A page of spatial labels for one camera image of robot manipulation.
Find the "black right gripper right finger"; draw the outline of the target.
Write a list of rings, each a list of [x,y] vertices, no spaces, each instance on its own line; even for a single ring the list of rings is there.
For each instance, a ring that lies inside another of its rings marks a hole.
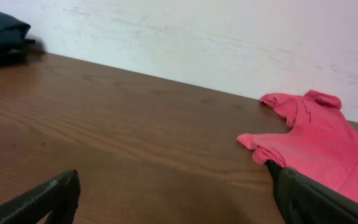
[[[285,223],[358,224],[358,203],[293,169],[275,180],[275,201]]]

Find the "blue denim shorts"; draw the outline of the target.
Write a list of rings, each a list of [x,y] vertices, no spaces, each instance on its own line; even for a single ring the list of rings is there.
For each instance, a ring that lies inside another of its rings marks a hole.
[[[0,12],[0,50],[10,50],[24,43],[31,26]]]

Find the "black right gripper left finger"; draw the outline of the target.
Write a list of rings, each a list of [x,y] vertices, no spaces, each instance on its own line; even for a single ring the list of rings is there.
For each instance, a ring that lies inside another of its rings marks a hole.
[[[81,186],[78,172],[66,170],[54,178],[0,205],[0,224],[72,224]]]

